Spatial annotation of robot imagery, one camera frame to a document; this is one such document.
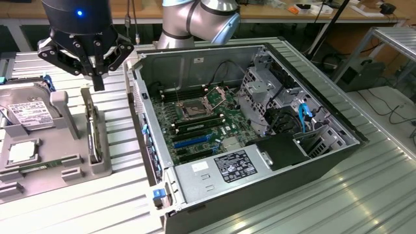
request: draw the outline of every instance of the aluminum workbench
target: aluminum workbench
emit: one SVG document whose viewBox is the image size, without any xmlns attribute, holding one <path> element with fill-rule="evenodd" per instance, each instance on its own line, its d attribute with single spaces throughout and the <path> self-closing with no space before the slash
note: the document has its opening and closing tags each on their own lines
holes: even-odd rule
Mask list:
<svg viewBox="0 0 416 234">
<path fill-rule="evenodd" d="M 413 233 L 416 229 L 414 154 L 362 112 L 344 92 L 285 41 L 237 39 L 229 44 L 269 42 L 369 139 L 369 144 L 321 179 L 249 208 L 193 234 L 229 233 Z M 150 49 L 144 45 L 137 50 Z M 70 112 L 82 111 L 73 77 L 37 58 L 18 53 L 12 76 L 46 72 L 69 94 Z M 105 111 L 114 173 L 0 205 L 0 231 L 8 233 L 162 233 L 145 199 L 148 182 L 132 129 L 122 71 L 104 79 L 105 91 L 92 93 Z"/>
<path fill-rule="evenodd" d="M 406 66 L 405 70 L 400 73 L 397 77 L 397 82 L 400 82 L 400 80 L 409 74 L 409 72 L 416 69 L 416 29 L 413 29 L 412 27 L 373 27 L 366 32 L 357 48 L 348 57 L 346 62 L 344 62 L 341 67 L 337 68 L 332 76 L 332 80 L 334 83 L 337 83 L 341 79 L 350 62 L 358 58 L 361 51 L 370 43 L 373 37 L 376 37 L 381 41 L 382 45 L 380 45 L 370 52 L 370 58 L 373 58 L 381 48 L 388 45 L 397 52 L 400 52 L 412 62 L 412 65 Z"/>
</svg>

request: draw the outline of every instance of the orange object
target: orange object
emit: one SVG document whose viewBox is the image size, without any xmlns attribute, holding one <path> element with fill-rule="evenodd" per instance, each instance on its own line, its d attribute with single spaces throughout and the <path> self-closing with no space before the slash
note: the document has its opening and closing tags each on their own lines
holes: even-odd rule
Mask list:
<svg viewBox="0 0 416 234">
<path fill-rule="evenodd" d="M 288 10 L 289 12 L 292 12 L 293 14 L 296 14 L 296 15 L 297 15 L 297 13 L 298 13 L 298 10 L 296 9 L 294 6 L 290 6 L 286 10 Z"/>
</svg>

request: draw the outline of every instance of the warning label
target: warning label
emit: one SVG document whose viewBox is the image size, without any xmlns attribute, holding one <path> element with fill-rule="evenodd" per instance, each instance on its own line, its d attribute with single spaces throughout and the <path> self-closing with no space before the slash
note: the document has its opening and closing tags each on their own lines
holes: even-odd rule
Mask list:
<svg viewBox="0 0 416 234">
<path fill-rule="evenodd" d="M 244 150 L 214 158 L 214 163 L 226 183 L 257 173 Z"/>
<path fill-rule="evenodd" d="M 52 123 L 52 116 L 42 101 L 12 104 L 8 108 L 25 127 Z"/>
</svg>

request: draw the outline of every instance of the motherboard chip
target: motherboard chip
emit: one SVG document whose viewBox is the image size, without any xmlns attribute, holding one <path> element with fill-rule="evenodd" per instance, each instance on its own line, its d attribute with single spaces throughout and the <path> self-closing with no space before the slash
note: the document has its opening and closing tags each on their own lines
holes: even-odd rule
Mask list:
<svg viewBox="0 0 416 234">
<path fill-rule="evenodd" d="M 241 148 L 240 142 L 234 136 L 222 140 L 222 146 L 226 149 L 226 151 L 236 150 L 236 149 Z"/>
</svg>

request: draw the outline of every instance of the ventilation grill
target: ventilation grill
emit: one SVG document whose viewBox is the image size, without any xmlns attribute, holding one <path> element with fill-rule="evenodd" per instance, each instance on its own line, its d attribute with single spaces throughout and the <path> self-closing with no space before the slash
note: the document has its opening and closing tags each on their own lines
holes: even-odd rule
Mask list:
<svg viewBox="0 0 416 234">
<path fill-rule="evenodd" d="M 133 97 L 134 97 L 134 111 L 136 111 L 136 113 L 138 115 L 140 124 L 141 124 L 141 126 L 144 126 L 144 124 L 145 124 L 144 118 L 142 118 L 144 110 L 142 110 L 141 95 L 140 95 L 140 92 L 138 92 L 137 84 L 133 85 L 132 94 L 133 94 Z"/>
</svg>

